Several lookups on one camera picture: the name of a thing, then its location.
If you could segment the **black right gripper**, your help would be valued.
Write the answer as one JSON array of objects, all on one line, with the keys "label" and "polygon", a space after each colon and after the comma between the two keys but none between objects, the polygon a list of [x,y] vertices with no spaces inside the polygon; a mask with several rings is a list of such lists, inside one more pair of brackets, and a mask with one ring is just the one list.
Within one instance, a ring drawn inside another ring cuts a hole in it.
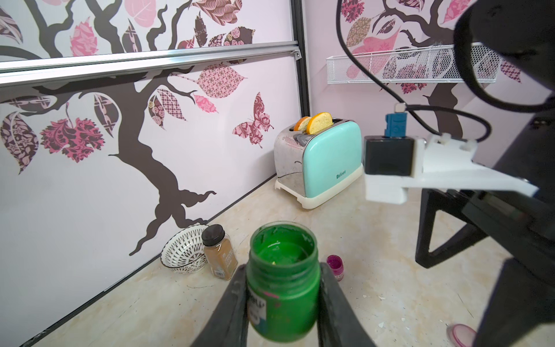
[{"label": "black right gripper", "polygon": [[474,346],[512,346],[554,322],[554,111],[536,114],[498,161],[530,180],[530,197],[505,191],[423,189],[415,261],[431,268],[493,238],[504,262]]}]

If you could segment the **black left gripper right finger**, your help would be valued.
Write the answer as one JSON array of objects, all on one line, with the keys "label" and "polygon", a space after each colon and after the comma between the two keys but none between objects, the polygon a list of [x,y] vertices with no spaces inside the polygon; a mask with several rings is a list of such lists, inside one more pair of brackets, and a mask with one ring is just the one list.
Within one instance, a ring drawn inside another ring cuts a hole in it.
[{"label": "black left gripper right finger", "polygon": [[330,266],[319,263],[321,269],[317,335],[318,346],[371,346],[374,341],[358,321],[355,312],[339,286]]}]

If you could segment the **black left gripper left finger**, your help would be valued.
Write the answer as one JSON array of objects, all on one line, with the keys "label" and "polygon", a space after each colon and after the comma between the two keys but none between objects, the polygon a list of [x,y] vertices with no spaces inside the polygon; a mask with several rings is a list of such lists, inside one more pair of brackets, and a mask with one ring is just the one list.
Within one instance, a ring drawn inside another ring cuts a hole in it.
[{"label": "black left gripper left finger", "polygon": [[246,346],[249,324],[247,298],[246,266],[240,265],[191,346]]}]

